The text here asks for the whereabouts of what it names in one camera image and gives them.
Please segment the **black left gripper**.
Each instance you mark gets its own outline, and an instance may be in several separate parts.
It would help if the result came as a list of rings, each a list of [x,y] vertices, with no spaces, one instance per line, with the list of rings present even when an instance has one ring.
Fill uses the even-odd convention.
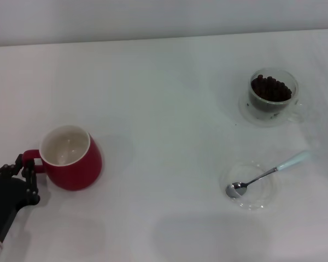
[[[34,160],[29,160],[21,172],[25,182],[12,178],[22,167],[22,154],[18,155],[14,164],[0,167],[0,242],[4,241],[20,209],[40,202]]]

